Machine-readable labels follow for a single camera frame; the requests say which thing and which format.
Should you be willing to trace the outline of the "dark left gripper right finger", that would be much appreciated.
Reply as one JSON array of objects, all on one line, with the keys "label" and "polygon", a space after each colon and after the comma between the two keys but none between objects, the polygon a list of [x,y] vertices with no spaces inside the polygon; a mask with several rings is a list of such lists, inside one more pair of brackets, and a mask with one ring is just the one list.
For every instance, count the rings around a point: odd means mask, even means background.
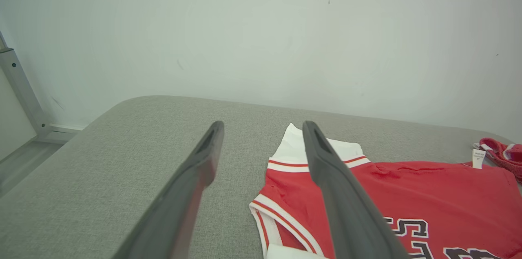
[{"label": "dark left gripper right finger", "polygon": [[308,168],[321,189],[335,259],[410,259],[317,123],[302,125]]}]

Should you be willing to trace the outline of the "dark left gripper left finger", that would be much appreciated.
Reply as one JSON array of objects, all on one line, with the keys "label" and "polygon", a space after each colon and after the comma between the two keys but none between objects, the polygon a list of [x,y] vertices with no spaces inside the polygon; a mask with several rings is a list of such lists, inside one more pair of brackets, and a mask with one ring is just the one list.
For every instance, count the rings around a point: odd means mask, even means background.
[{"label": "dark left gripper left finger", "polygon": [[223,137],[224,123],[215,121],[112,259],[188,259],[201,197],[216,177]]}]

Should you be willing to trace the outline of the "red basketball jersey white trim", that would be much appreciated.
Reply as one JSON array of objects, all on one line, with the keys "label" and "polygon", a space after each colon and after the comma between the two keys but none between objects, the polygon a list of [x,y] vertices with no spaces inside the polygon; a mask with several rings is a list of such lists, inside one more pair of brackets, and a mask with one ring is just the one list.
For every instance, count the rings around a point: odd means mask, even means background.
[{"label": "red basketball jersey white trim", "polygon": [[[522,259],[522,194],[501,167],[371,162],[360,144],[330,144],[414,259]],[[324,200],[312,181],[302,130],[289,124],[249,204],[263,259],[334,258]]]}]

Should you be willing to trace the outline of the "red shorts white stripe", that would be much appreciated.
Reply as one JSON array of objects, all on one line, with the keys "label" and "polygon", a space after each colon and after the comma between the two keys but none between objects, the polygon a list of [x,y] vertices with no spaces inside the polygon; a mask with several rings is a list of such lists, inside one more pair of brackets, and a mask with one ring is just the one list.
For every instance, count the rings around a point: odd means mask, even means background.
[{"label": "red shorts white stripe", "polygon": [[473,147],[485,151],[489,160],[514,174],[522,185],[522,144],[503,144],[493,138],[482,138]]}]

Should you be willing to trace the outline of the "grey metal frame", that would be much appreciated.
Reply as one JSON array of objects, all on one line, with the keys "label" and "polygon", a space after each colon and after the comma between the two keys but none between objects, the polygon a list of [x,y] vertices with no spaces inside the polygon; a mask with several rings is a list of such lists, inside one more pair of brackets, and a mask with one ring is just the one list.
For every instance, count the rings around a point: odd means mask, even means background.
[{"label": "grey metal frame", "polygon": [[50,121],[50,116],[39,103],[15,50],[8,47],[1,31],[0,68],[35,132],[33,139],[39,142],[65,144],[82,131],[79,127],[54,124]]}]

